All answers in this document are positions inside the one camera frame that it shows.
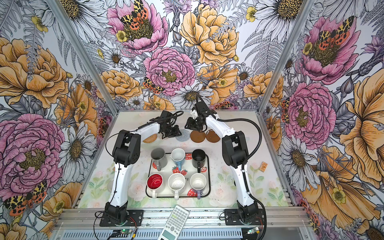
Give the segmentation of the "blue grey fabric coaster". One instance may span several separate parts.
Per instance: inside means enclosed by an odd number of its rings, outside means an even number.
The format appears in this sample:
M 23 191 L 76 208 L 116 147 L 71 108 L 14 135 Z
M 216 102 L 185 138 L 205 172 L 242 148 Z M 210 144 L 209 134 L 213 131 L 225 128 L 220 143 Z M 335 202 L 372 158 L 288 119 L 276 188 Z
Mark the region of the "blue grey fabric coaster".
M 191 132 L 189 130 L 181 129 L 181 135 L 176 137 L 176 140 L 179 142 L 186 142 L 190 139 Z

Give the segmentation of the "brown round wooden coaster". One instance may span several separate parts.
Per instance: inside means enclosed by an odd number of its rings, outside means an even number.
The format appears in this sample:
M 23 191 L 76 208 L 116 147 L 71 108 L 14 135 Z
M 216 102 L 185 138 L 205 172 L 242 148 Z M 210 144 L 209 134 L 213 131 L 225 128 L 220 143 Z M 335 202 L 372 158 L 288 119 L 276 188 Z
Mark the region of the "brown round wooden coaster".
M 221 138 L 213 130 L 208 130 L 206 132 L 206 140 L 210 143 L 217 143 Z

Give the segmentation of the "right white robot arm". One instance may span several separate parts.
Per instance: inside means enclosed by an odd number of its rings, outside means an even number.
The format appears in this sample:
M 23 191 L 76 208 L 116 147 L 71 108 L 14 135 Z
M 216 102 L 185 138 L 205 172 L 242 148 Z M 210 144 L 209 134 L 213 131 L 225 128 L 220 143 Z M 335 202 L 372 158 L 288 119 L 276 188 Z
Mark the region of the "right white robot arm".
M 237 187 L 238 214 L 243 223 L 250 222 L 260 213 L 259 206 L 262 203 L 251 193 L 248 178 L 248 160 L 257 152 L 262 143 L 262 131 L 258 124 L 249 119 L 220 119 L 218 114 L 210 110 L 205 102 L 196 102 L 191 110 L 185 129 L 193 131 L 204 131 L 209 128 L 221 138 L 222 156 L 227 166 L 231 167 L 233 178 Z M 256 127 L 259 140 L 252 152 L 248 151 L 246 136 L 242 131 L 235 131 L 227 123 L 246 122 Z

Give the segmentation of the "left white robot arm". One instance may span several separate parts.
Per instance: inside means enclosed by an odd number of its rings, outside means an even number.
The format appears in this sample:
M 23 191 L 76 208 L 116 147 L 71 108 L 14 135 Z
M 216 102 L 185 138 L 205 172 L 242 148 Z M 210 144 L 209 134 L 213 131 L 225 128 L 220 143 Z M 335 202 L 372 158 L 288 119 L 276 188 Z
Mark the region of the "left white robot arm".
M 177 118 L 183 111 L 175 113 L 163 110 L 161 115 L 133 131 L 121 130 L 117 135 L 111 157 L 115 163 L 115 175 L 112 193 L 105 205 L 103 217 L 108 223 L 122 226 L 128 220 L 128 181 L 133 165 L 139 160 L 141 143 L 152 135 L 162 134 L 164 138 L 175 138 L 181 135 Z

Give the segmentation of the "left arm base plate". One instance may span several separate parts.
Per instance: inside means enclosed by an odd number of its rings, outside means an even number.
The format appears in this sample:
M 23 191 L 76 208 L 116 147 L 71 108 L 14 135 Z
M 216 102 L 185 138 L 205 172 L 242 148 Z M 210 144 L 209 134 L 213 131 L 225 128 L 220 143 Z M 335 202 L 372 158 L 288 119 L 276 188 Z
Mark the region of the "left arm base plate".
M 117 213 L 103 212 L 100 227 L 139 227 L 142 225 L 143 210 L 123 210 Z

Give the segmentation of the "woven rattan round coaster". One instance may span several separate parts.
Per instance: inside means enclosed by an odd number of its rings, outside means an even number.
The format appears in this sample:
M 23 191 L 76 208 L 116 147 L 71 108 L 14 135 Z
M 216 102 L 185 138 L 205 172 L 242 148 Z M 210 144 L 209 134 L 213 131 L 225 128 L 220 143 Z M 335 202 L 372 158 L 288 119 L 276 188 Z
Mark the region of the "woven rattan round coaster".
M 158 138 L 158 134 L 153 134 L 148 138 L 144 139 L 143 142 L 146 144 L 153 143 Z

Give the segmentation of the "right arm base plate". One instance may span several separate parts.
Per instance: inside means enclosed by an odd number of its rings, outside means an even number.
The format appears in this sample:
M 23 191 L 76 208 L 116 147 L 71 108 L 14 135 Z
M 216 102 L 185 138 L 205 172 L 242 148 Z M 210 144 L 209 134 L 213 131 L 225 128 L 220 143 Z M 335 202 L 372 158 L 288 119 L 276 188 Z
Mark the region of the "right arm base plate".
M 261 226 L 265 225 L 265 211 L 259 209 L 256 214 L 240 213 L 239 209 L 225 209 L 224 221 L 227 226 Z

